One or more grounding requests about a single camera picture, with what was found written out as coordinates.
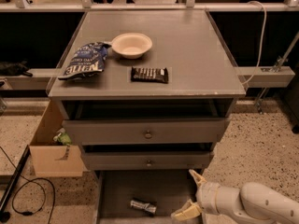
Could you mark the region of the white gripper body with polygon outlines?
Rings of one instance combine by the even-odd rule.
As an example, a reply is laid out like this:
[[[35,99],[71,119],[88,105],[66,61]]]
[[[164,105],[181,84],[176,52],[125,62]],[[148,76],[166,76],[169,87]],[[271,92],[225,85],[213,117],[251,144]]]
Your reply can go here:
[[[196,192],[196,200],[207,214],[226,215],[235,218],[242,209],[240,189],[229,188],[219,183],[206,182]]]

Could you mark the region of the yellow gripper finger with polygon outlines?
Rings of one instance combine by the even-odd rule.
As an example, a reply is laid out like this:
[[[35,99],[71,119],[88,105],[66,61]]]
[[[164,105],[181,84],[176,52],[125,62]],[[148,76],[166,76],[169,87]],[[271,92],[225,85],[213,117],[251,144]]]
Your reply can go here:
[[[202,209],[198,203],[188,200],[180,209],[171,214],[171,218],[177,221],[185,221],[199,217],[201,213]]]
[[[206,179],[202,175],[199,175],[195,170],[190,169],[189,173],[192,176],[198,188],[200,188],[204,183],[206,183]]]

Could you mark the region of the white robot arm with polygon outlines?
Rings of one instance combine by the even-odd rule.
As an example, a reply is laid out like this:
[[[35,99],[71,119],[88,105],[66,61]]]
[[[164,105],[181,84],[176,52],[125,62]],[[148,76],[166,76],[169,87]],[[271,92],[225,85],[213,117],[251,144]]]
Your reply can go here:
[[[237,224],[299,224],[299,203],[267,186],[249,182],[241,189],[206,181],[189,170],[197,191],[171,218],[185,221],[201,214],[225,215]]]

